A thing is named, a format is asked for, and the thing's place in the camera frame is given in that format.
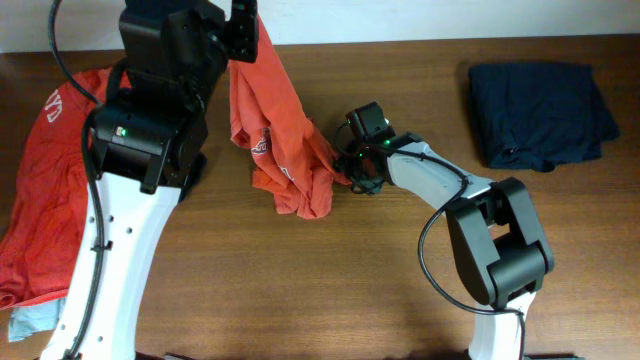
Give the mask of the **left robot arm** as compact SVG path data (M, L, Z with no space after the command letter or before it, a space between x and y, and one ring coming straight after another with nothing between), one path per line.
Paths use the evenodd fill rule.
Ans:
M206 111L232 60L258 54L255 0L129 1L125 56L81 131L88 205L66 304L46 359L133 359L162 231L199 180Z

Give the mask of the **orange soccer t-shirt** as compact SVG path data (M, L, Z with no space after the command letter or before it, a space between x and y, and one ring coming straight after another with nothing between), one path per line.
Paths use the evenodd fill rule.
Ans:
M331 211L333 185L350 181L334 169L336 151L306 116L264 23L258 25L256 61L229 65L231 141L250 152L252 185L272 193L279 214L319 219Z

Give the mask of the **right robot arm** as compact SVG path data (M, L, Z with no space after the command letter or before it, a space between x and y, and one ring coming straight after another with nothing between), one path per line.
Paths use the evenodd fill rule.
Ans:
M427 281L449 303L474 314L470 359L522 359L526 316L554 256L526 186L475 176L436 154L414 134L379 144L356 139L335 146L336 169L359 194L385 184L405 189L435 212L420 232L417 255ZM440 217L447 222L456 271L474 302L467 305L438 284L426 264L426 238Z

